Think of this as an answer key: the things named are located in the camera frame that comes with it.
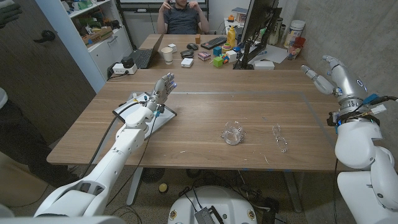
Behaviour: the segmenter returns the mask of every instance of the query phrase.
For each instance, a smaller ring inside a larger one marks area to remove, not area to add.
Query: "green cube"
[[[221,57],[215,57],[213,60],[213,65],[216,67],[220,67],[223,65],[223,58]]]

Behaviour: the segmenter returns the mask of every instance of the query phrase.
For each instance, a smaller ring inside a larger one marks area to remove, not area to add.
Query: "white cabinet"
[[[107,69],[114,62],[120,62],[132,52],[132,47],[127,36],[126,29],[121,27],[113,30],[113,35],[102,42],[89,48],[85,46],[72,22],[72,18],[91,13],[101,9],[105,18],[118,20],[122,24],[116,7],[116,0],[95,1],[93,6],[81,11],[75,11],[68,15],[62,6],[61,0],[35,0],[57,35],[73,57],[80,70],[87,78],[95,92],[99,92],[108,80]]]
[[[132,48],[124,27],[113,30],[113,35],[106,40],[88,48],[99,72],[105,80],[108,79],[108,67],[114,62],[120,62],[123,57],[131,54]]]

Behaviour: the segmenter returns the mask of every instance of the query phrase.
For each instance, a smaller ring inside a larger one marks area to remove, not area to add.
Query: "gray t-shirt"
[[[198,23],[200,22],[199,13],[191,9],[188,5],[185,9],[177,9],[175,6],[171,10],[163,13],[164,22],[168,24],[168,34],[196,34]]]

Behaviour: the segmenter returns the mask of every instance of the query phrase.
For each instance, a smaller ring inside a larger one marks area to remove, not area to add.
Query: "desk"
[[[201,42],[215,37],[201,35]],[[141,48],[151,48],[157,38],[159,35],[148,36]],[[178,87],[166,104],[178,115],[151,137],[140,166],[334,170],[336,134],[326,125],[326,118],[338,104],[333,96],[319,93],[301,72],[300,65],[306,64],[302,58],[284,60],[271,71],[232,70],[231,64],[216,68],[209,60],[200,60],[196,51],[192,67],[182,68],[179,52],[190,42],[195,42],[194,35],[164,35],[159,51],[171,43],[177,46],[172,65],[166,65],[157,55],[150,69],[108,81],[47,160],[53,164],[88,164],[113,119],[112,110],[132,91],[150,92],[161,76],[172,72]],[[230,146],[220,138],[228,121],[239,121],[247,131],[242,144]],[[286,153],[279,150],[272,133],[277,123],[289,144]],[[115,131],[99,158],[114,143],[114,135]],[[127,160],[127,166],[137,165],[144,146]]]

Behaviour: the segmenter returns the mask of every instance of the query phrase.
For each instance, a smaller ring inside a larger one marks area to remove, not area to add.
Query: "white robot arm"
[[[382,139],[380,127],[374,122],[377,118],[358,115],[369,111],[367,89],[338,59],[326,55],[323,60],[329,63],[328,75],[336,85],[332,91],[333,85],[325,78],[307,66],[303,65],[302,70],[322,93],[337,97],[340,110],[330,113],[330,122],[338,131],[336,157],[344,165],[361,170],[340,173],[339,190],[358,223],[398,223],[398,175],[394,158],[390,151],[373,144]]]
[[[119,177],[128,157],[140,147],[157,109],[177,86],[174,74],[163,76],[155,84],[146,105],[127,116],[126,125],[118,132],[116,142],[108,153],[86,177],[54,190],[37,209],[34,217],[61,215],[91,217],[102,215],[110,191]]]

